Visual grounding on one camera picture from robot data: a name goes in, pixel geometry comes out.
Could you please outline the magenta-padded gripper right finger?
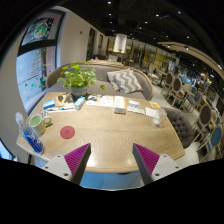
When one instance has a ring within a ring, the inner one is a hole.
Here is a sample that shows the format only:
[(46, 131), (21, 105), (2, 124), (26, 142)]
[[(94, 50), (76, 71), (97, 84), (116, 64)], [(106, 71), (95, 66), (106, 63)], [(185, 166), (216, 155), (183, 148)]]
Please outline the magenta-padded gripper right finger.
[(132, 153), (145, 185), (181, 170), (181, 167), (169, 155), (158, 155), (136, 143), (133, 144)]

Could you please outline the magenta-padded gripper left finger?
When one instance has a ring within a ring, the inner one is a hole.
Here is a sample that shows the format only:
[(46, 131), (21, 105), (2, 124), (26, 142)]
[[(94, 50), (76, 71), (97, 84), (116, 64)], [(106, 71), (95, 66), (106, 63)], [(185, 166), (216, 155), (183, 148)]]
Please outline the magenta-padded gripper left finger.
[(42, 169), (79, 185), (90, 155), (91, 144), (88, 143), (66, 155), (56, 155)]

